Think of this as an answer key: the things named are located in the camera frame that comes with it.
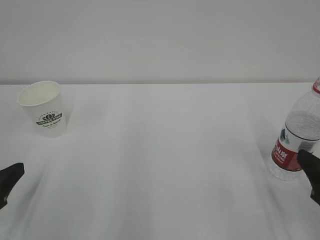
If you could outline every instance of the paper cup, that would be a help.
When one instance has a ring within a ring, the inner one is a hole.
[[[56,138],[66,132],[61,87],[54,81],[40,81],[24,88],[17,98],[32,120],[36,131],[48,138]]]

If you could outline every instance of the white tablecloth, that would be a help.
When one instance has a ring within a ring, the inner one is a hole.
[[[67,133],[34,133],[0,86],[0,169],[25,175],[1,240],[318,240],[303,173],[267,172],[290,107],[311,83],[63,85]]]

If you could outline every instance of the bottle cap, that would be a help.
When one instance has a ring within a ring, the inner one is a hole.
[[[313,86],[312,86],[312,89],[313,89],[316,93],[320,94],[320,77],[318,77],[318,79],[315,81],[315,83],[314,83]]]

